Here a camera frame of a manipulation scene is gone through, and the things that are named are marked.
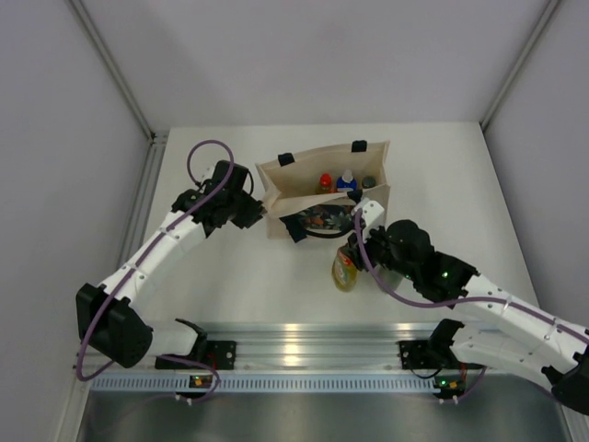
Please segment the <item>green pump bottle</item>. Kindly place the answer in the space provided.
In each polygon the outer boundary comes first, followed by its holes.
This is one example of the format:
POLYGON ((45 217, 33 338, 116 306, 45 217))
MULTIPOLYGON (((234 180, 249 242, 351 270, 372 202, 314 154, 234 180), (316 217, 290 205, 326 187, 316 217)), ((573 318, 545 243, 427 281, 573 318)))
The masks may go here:
POLYGON ((394 292, 398 292, 400 286, 402 285, 405 277, 403 274, 397 273, 392 270, 388 270, 386 268, 380 267, 378 269, 378 277, 383 282, 384 285, 379 285, 380 290, 387 294, 388 288, 394 292))

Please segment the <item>beige canvas tote bag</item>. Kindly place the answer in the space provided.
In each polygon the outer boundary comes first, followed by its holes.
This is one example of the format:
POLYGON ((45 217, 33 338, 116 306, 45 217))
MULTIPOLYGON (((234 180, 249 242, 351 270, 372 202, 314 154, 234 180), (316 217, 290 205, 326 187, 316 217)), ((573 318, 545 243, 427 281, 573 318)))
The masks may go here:
POLYGON ((380 204, 386 218, 390 185, 385 171, 388 141, 316 147, 280 154, 256 166, 263 189, 267 236, 298 242, 333 236, 351 223, 352 191, 380 204))

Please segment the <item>blue pump bottle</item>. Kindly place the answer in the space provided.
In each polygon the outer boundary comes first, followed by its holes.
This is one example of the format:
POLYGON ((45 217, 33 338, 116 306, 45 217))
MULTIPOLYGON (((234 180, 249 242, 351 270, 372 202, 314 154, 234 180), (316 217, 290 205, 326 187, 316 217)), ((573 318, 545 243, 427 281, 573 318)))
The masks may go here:
POLYGON ((357 189, 357 180, 350 169, 345 169, 336 181, 337 192, 352 192, 357 189))

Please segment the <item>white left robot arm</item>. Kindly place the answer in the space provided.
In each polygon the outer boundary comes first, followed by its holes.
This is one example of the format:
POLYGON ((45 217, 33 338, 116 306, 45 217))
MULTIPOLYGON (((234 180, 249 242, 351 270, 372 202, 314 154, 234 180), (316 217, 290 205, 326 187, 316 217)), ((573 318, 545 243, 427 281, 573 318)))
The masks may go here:
POLYGON ((98 285, 84 284, 75 296, 81 347, 92 347, 112 362, 137 365, 147 356, 158 368, 182 362, 201 366, 208 355, 207 334, 182 319, 149 323, 146 301, 191 250, 226 223, 249 228, 261 220, 262 202, 244 185, 248 168, 220 160, 198 189, 181 193, 157 231, 115 273, 98 285))

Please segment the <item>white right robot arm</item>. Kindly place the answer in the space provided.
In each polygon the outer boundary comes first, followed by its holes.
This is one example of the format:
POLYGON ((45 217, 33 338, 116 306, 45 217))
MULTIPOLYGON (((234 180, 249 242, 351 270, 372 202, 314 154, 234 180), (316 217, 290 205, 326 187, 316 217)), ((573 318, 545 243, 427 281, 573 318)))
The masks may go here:
POLYGON ((408 307, 448 309, 489 326, 483 331, 443 318, 427 346, 437 365, 501 369, 588 413, 587 327, 526 303, 473 265, 436 250, 410 220, 384 227, 358 213, 343 254, 408 307))

